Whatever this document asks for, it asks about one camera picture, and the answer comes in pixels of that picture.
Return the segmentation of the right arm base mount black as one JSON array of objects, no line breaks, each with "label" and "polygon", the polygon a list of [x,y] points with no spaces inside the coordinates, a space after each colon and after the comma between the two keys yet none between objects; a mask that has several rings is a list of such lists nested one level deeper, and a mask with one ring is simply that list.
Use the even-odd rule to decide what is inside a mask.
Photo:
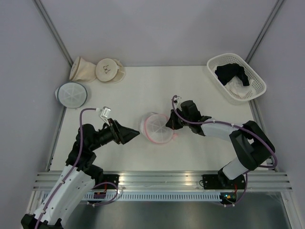
[{"label": "right arm base mount black", "polygon": [[241,190],[246,186],[243,175],[230,180],[225,175],[205,174],[202,175],[202,181],[205,190]]}]

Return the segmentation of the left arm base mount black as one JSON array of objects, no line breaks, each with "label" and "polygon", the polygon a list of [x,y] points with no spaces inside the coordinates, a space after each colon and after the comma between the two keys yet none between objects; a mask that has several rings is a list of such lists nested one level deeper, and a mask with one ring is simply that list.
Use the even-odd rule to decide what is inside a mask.
[{"label": "left arm base mount black", "polygon": [[118,174],[103,174],[95,179],[93,190],[115,190],[118,188]]}]

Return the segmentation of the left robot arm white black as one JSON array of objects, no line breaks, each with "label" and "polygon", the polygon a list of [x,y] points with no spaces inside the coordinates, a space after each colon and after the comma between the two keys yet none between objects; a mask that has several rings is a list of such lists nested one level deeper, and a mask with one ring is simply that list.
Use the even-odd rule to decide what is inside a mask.
[{"label": "left robot arm white black", "polygon": [[99,130],[91,124],[80,126],[58,181],[34,213],[25,214],[21,219],[24,229],[64,228],[85,194],[103,186],[103,169],[93,164],[94,150],[110,142],[124,145],[140,134],[116,120],[108,121]]}]

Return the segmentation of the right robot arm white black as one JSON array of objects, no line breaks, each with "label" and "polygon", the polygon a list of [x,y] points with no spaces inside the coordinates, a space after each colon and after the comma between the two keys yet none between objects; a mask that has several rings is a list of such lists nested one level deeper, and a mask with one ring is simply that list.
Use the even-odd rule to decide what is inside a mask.
[{"label": "right robot arm white black", "polygon": [[216,174],[216,183],[221,189],[231,188],[245,180],[245,175],[263,167],[263,162],[272,157],[277,162],[275,147],[264,131],[254,121],[237,125],[201,115],[192,100],[179,103],[177,95],[172,98],[172,109],[166,127],[179,130],[189,127],[194,134],[215,137],[232,144],[236,153],[234,160]]}]

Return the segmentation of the pink-trimmed mesh laundry bag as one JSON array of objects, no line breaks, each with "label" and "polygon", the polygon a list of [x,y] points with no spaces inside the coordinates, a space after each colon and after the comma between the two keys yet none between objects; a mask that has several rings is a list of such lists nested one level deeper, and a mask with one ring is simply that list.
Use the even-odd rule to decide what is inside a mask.
[{"label": "pink-trimmed mesh laundry bag", "polygon": [[140,122],[140,132],[154,144],[166,144],[177,137],[173,129],[166,126],[169,117],[164,114],[146,113]]}]

